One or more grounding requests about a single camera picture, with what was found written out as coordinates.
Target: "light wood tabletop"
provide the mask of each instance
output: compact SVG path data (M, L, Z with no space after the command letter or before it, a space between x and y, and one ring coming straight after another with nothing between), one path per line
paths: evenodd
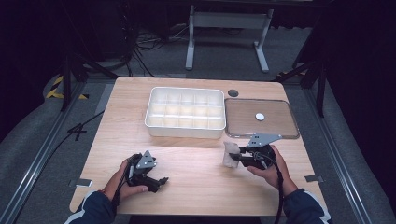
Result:
M238 98L288 101L283 86L274 82L234 80L120 77L106 106L80 178L92 180L90 187L77 187L70 203L76 211L89 190L105 187L123 160L149 150L157 166L148 176L169 177L157 193L146 192L122 202L118 212L141 215L275 216L278 191L242 164L222 165L224 141L244 147L249 139L153 137L145 125L150 91L154 87L238 90ZM303 136L273 143L284 157L290 176L299 188L314 193L326 206L318 182L306 182L314 171Z

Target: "person's right hand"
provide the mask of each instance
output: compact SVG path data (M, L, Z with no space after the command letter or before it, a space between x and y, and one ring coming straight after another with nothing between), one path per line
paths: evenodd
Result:
M291 178L289 176L288 166L286 165L285 160L283 159L283 157L279 154L279 151L277 150L277 148L275 146L271 146L271 148L273 149L273 151L276 154L276 164L279 167L279 170L280 170L280 172L282 173L282 176L283 176L283 192L284 192L284 196L287 196L288 194L294 192L298 188L294 184L294 182L291 180ZM265 181L267 181L267 183L269 185L271 185L272 187L274 187L276 189L279 189L279 185L278 185L278 182L277 182L278 176L277 176L276 168L275 168L274 165L270 166L266 170L261 170L259 168L254 167L254 166L249 166L247 169L251 173L253 173L254 175L263 177L265 179Z

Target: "yellow and black hazard tape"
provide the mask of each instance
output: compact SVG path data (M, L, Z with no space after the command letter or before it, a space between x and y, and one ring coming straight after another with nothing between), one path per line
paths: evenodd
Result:
M49 93L47 93L47 97L46 98L60 98L63 99L64 95L62 93L57 93L56 90L58 89L59 85L61 84L61 82L64 80L64 76L59 75L56 80L54 81L52 87L49 90ZM88 98L90 98L89 94L81 94L78 99L80 100L87 100Z

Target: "white plastic container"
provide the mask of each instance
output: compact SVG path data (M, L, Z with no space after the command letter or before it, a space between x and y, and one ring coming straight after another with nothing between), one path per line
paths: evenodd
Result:
M155 87L145 124L152 136L220 138L226 126L219 90Z

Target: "gray carpet floor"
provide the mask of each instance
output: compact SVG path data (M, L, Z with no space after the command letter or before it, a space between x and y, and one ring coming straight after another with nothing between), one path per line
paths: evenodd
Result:
M254 31L244 30L238 35L227 35L219 30L199 32L196 36L191 71L184 69L188 44L186 36L178 36L178 41L168 43L159 49L141 51L141 58L150 73L157 76L268 81L275 78L279 72L291 70L291 65L309 32L310 29L271 29L264 44L264 54L270 68L267 74L260 70L252 47L256 36L259 36ZM130 65L135 76L149 75L137 60L132 59ZM128 76L126 67L114 72ZM348 197L331 159L326 136L313 119L315 112L310 109L306 90L295 85L299 79L294 77L286 81L284 87L315 174L324 179L320 187L329 212L334 223L359 223L351 205L353 200ZM43 96L47 94L52 83L53 80L43 90ZM77 100L73 104L54 146L67 136L67 130L89 120L105 108L113 83L114 80L103 75L90 76L82 90L82 93L89 94L89 99ZM316 89L314 87L307 91L315 94ZM43 105L22 120L0 144L0 211L6 209L59 116L61 106L61 99L46 99ZM396 223L388 198L362 157L329 85L326 87L324 114L325 118L322 121L329 127L332 140L339 149L371 222ZM101 117L97 117L87 123L84 126L87 132L77 141L76 137L71 135L60 145L37 179L17 223L63 223L67 220L71 215L69 204L75 189L73 185L70 186L70 181L79 178L100 120ZM120 215L115 223L128 223L128 219L128 216ZM262 223L273 222L273 217L262 217Z

